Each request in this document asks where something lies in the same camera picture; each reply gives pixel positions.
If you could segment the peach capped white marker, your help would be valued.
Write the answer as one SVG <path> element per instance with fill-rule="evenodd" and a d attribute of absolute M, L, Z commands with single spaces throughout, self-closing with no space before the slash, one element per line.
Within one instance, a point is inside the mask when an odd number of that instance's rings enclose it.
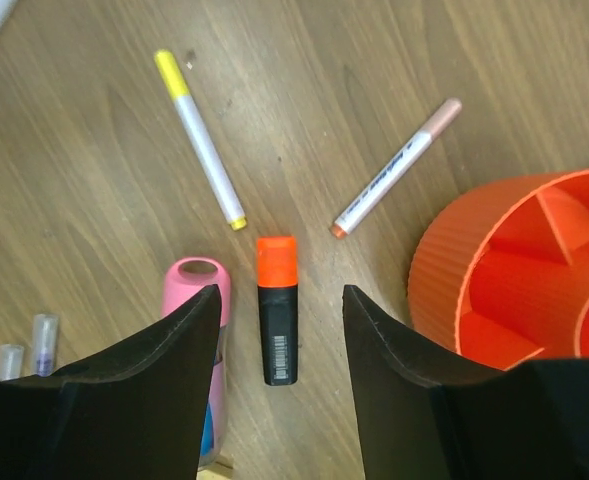
<path fill-rule="evenodd" d="M 462 102 L 459 99 L 445 100 L 334 220 L 332 234 L 342 239 L 352 233 L 461 110 Z"/>

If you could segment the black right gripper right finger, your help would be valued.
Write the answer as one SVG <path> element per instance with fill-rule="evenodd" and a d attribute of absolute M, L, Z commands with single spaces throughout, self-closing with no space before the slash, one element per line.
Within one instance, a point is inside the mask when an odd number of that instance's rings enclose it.
<path fill-rule="evenodd" d="M 343 291 L 369 479 L 589 479 L 589 359 L 500 371 L 465 359 Z"/>

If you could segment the yellow capped white marker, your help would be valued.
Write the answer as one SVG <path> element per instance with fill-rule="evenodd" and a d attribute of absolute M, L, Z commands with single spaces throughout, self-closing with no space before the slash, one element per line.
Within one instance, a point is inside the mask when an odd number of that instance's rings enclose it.
<path fill-rule="evenodd" d="M 245 228 L 245 211 L 174 55 L 162 49 L 154 60 L 226 222 L 234 231 Z"/>

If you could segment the orange black highlighter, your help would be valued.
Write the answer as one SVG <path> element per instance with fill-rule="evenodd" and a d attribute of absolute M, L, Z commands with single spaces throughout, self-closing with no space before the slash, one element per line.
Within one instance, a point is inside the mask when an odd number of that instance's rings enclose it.
<path fill-rule="evenodd" d="M 298 380 L 297 242 L 292 236 L 257 240 L 257 287 L 264 381 Z"/>

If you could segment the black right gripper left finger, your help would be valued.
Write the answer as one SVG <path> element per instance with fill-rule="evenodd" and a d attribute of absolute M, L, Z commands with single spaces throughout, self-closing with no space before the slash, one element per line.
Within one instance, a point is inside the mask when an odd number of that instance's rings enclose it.
<path fill-rule="evenodd" d="M 47 377 L 0 381 L 0 479 L 193 479 L 221 294 Z"/>

